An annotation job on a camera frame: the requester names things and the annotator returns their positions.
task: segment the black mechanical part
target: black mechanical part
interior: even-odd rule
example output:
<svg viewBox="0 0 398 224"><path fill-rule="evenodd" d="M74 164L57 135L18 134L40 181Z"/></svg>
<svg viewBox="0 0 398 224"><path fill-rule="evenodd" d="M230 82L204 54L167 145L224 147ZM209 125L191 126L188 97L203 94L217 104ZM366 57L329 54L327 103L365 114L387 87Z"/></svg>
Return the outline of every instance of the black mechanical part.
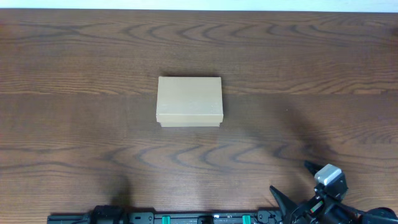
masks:
<svg viewBox="0 0 398 224"><path fill-rule="evenodd" d="M120 207L98 205L91 214L90 224L129 224L129 220Z"/></svg>
<svg viewBox="0 0 398 224"><path fill-rule="evenodd" d="M199 217L197 224L214 224L214 220L212 216Z"/></svg>
<svg viewBox="0 0 398 224"><path fill-rule="evenodd" d="M397 215L390 208L374 208L360 217L362 224L397 224Z"/></svg>
<svg viewBox="0 0 398 224"><path fill-rule="evenodd" d="M315 196L296 204L270 186L279 210L240 213L124 213L115 206L97 206L85 215L51 215L47 224L398 224L389 208L363 212L341 203L348 187L342 170L333 165L320 166L305 161L314 176Z"/></svg>
<svg viewBox="0 0 398 224"><path fill-rule="evenodd" d="M282 224L282 213L280 211L259 210L257 220L262 224Z"/></svg>

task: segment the wooden table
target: wooden table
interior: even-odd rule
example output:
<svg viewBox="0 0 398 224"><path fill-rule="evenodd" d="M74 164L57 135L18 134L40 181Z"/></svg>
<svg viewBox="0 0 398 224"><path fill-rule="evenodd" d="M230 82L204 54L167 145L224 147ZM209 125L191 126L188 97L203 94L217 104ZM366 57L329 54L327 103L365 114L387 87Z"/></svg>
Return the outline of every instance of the wooden table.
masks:
<svg viewBox="0 0 398 224"><path fill-rule="evenodd" d="M341 167L398 210L398 15L0 10L0 219L277 206ZM159 76L221 77L220 128L165 128Z"/></svg>

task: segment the box lid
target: box lid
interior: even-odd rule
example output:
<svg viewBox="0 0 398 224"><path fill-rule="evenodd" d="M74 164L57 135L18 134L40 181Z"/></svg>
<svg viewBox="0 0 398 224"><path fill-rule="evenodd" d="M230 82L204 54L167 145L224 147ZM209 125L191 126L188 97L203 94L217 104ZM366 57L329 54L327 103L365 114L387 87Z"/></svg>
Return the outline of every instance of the box lid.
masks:
<svg viewBox="0 0 398 224"><path fill-rule="evenodd" d="M223 99L220 77L159 77L157 122L220 123Z"/></svg>

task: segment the wood grain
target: wood grain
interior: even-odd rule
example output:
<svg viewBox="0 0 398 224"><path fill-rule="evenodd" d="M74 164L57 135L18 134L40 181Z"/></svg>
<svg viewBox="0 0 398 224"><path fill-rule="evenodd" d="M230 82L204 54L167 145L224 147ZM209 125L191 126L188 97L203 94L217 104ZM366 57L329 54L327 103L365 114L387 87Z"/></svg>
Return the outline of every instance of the wood grain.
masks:
<svg viewBox="0 0 398 224"><path fill-rule="evenodd" d="M0 10L0 220L113 203L276 206L313 195L398 210L398 17L314 12ZM162 129L157 79L219 76L220 128Z"/></svg>

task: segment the white wall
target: white wall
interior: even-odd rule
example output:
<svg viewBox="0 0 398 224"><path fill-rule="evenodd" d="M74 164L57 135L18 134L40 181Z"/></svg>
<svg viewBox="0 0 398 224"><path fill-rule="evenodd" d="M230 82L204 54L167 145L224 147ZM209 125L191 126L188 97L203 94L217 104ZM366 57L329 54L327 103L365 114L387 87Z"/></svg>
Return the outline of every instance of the white wall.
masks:
<svg viewBox="0 0 398 224"><path fill-rule="evenodd" d="M398 12L398 0L0 0L0 8Z"/></svg>

